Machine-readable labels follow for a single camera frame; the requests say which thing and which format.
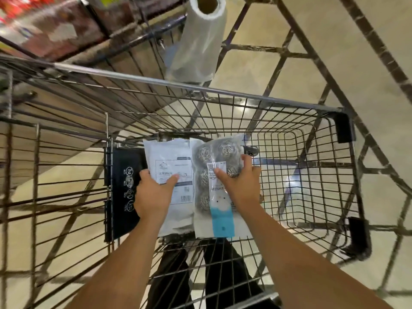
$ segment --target person's left hand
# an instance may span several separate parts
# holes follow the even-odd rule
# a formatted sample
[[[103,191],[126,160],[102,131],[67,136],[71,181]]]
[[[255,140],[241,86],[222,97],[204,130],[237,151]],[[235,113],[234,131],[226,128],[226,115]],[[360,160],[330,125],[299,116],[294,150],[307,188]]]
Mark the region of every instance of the person's left hand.
[[[136,188],[134,208],[141,219],[163,223],[179,175],[172,175],[165,184],[157,183],[148,169],[140,172],[141,181]]]

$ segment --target plastic bag roll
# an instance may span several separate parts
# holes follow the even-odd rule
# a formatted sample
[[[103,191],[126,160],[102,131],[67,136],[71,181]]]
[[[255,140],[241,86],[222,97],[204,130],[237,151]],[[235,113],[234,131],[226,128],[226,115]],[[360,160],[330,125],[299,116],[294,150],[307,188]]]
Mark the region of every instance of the plastic bag roll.
[[[189,0],[188,17],[166,79],[202,83],[212,80],[226,25],[225,0]]]

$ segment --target forearm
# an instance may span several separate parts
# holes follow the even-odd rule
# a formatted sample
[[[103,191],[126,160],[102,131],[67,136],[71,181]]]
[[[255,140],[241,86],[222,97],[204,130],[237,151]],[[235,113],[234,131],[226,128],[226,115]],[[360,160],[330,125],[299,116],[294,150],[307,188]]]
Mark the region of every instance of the forearm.
[[[156,221],[140,220],[67,308],[138,307],[149,279],[160,226]]]
[[[284,229],[260,206],[243,216],[286,309],[390,308]]]

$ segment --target shopping cart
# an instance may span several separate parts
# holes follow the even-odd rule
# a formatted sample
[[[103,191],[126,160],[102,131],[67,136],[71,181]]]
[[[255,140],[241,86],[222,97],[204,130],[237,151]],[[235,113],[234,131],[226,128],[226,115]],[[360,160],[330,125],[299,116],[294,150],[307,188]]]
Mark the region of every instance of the shopping cart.
[[[148,41],[162,72],[158,50],[164,42]],[[113,236],[108,217],[116,206],[113,151],[142,147],[148,138],[243,134],[246,153],[262,168],[261,205],[267,213],[333,263],[369,257],[352,123],[343,109],[111,69],[112,57],[134,49],[126,48],[110,58],[106,52],[99,60],[106,66],[99,68],[0,56],[9,83],[0,116],[1,308],[64,307],[121,244],[127,235]],[[263,291],[249,301],[275,298],[254,240],[229,242],[250,274],[244,284],[256,282]],[[186,250],[188,266],[168,274],[188,274],[192,297],[186,305],[201,307],[218,295],[204,291],[204,245],[193,233],[160,238],[147,292],[163,275],[157,272],[162,256]],[[141,307],[146,303],[147,293]]]

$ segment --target black pants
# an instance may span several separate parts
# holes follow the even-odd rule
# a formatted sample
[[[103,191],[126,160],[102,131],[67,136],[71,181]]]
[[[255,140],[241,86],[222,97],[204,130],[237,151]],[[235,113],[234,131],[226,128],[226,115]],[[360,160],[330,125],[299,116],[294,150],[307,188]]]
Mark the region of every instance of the black pants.
[[[227,289],[206,298],[208,309],[226,308],[263,292],[256,281],[247,283],[252,278],[243,258],[226,239],[207,239],[201,245],[206,264],[206,296]],[[169,245],[165,248],[151,282],[147,309],[173,308],[192,301],[187,256],[182,246]],[[191,304],[186,308],[193,309],[194,306]],[[279,309],[271,300],[262,301],[250,308]]]

